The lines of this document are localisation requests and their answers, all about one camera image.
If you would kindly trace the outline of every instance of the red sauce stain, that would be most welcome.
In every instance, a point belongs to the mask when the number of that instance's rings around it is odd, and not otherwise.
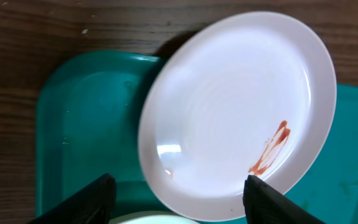
[[[281,132],[275,143],[273,143],[273,140],[276,138],[276,135],[280,132],[280,130],[283,131]],[[273,138],[265,142],[266,148],[264,150],[264,153],[262,153],[256,164],[249,168],[248,173],[253,172],[255,175],[263,174],[274,163],[274,160],[277,158],[277,156],[283,149],[285,143],[287,143],[290,133],[291,130],[287,128],[287,121],[282,121]],[[269,161],[269,159],[272,157],[273,152],[277,150],[277,146],[279,146],[282,142],[284,143],[281,145],[277,155],[270,162],[270,164],[266,164],[267,161]]]

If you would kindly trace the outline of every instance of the oval plate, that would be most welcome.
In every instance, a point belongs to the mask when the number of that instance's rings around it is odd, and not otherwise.
[[[273,12],[224,19],[182,46],[149,92],[138,141],[146,181],[180,215],[243,217],[247,176],[290,190],[335,104],[331,57],[309,27]]]

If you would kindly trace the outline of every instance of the wooden table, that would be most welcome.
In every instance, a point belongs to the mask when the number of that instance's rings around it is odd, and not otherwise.
[[[57,66],[99,49],[168,57],[207,25],[256,10],[311,26],[339,83],[358,86],[358,1],[0,0],[0,223],[34,218],[35,104]]]

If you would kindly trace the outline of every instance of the dark wooden surface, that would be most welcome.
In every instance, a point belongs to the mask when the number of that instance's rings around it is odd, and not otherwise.
[[[168,57],[208,24],[256,10],[311,26],[339,83],[358,86],[358,1],[0,0],[0,223],[34,218],[35,104],[54,68],[98,49]]]

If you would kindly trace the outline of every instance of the tray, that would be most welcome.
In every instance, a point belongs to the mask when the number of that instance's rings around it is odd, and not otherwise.
[[[37,216],[106,172],[117,180],[113,217],[168,210],[137,158],[140,111],[163,64],[105,50],[77,56],[50,77],[37,105]],[[326,223],[358,223],[358,88],[338,85],[337,91],[326,144],[286,196]]]

